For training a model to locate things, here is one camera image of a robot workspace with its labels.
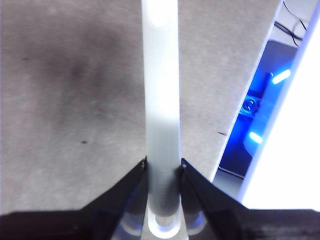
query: gray carpet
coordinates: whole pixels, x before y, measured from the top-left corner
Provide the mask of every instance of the gray carpet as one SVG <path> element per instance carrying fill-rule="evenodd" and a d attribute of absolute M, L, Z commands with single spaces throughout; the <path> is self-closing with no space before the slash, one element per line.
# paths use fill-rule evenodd
<path fill-rule="evenodd" d="M 278 5 L 179 2 L 182 156 L 210 180 Z M 1 213 L 80 208 L 145 156 L 141 3 L 1 8 Z"/>

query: black bracket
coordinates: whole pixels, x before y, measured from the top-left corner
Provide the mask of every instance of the black bracket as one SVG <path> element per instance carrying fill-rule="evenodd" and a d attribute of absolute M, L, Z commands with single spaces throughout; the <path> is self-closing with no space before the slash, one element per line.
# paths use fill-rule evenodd
<path fill-rule="evenodd" d="M 247 209 L 185 159 L 181 161 L 180 193 L 190 240 L 320 240 L 320 213 Z M 82 209 L 2 215 L 0 240 L 139 240 L 147 198 L 144 159 Z"/>

